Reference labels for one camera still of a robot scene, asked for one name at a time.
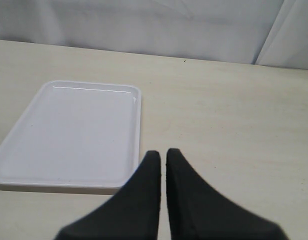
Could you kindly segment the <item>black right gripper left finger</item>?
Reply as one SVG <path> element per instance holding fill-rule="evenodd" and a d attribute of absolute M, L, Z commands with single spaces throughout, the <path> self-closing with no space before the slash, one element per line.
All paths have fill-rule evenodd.
<path fill-rule="evenodd" d="M 63 227 L 57 240 L 155 240 L 161 205 L 161 157 L 146 152 L 126 184 L 103 205 Z"/>

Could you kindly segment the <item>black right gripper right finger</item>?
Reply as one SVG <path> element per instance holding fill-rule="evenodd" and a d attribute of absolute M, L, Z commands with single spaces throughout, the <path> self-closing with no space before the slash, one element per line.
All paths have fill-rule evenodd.
<path fill-rule="evenodd" d="M 286 240 L 281 227 L 210 186 L 182 152 L 166 154 L 166 200 L 173 240 Z"/>

